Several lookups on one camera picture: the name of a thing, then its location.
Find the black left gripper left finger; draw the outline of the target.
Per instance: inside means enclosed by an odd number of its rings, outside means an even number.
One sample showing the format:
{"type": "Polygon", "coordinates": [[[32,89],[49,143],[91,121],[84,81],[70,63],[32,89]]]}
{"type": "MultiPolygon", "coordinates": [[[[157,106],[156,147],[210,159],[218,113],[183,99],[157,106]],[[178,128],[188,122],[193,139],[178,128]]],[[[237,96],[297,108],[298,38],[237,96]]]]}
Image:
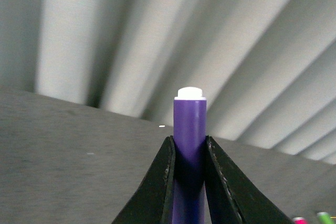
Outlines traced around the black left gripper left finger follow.
{"type": "Polygon", "coordinates": [[[146,175],[113,223],[171,223],[174,199],[175,145],[165,138],[146,175]]]}

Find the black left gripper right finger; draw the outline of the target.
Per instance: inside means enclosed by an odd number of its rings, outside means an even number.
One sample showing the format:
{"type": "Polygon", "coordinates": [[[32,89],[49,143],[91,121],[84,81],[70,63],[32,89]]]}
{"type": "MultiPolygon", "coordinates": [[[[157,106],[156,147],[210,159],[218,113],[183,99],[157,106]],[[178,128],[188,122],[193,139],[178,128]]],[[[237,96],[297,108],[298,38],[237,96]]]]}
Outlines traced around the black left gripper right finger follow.
{"type": "Polygon", "coordinates": [[[205,189],[212,223],[293,223],[206,137],[205,189]]]}

